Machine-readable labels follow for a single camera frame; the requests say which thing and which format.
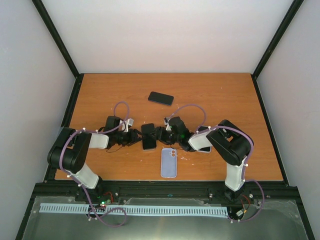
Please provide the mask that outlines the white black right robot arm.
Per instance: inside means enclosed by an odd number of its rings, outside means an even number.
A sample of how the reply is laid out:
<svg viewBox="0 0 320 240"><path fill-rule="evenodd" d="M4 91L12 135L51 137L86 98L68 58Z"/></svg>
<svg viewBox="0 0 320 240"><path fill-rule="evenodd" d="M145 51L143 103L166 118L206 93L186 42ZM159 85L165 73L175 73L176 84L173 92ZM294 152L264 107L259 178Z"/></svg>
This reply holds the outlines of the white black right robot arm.
<svg viewBox="0 0 320 240"><path fill-rule="evenodd" d="M179 144L186 152L214 148L226 162L225 198L234 202L240 197L254 142L229 120L224 119L216 126L191 132L180 117L167 118L164 127L156 127L147 136L165 145Z"/></svg>

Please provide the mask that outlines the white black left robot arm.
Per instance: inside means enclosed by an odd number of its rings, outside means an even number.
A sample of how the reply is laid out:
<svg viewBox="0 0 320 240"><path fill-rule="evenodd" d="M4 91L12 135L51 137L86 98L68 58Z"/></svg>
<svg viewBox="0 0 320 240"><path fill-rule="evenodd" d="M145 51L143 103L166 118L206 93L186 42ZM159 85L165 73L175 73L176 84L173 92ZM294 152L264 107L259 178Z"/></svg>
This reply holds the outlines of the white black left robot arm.
<svg viewBox="0 0 320 240"><path fill-rule="evenodd" d="M47 162L53 168L65 172L80 187L87 188L86 195L92 201L99 201L103 198L104 188L98 185L101 178L86 164L88 150L108 150L114 145L125 147L140 142L145 135L132 128L133 123L132 118L123 120L117 116L108 116L100 131L76 131L64 127L47 155Z"/></svg>

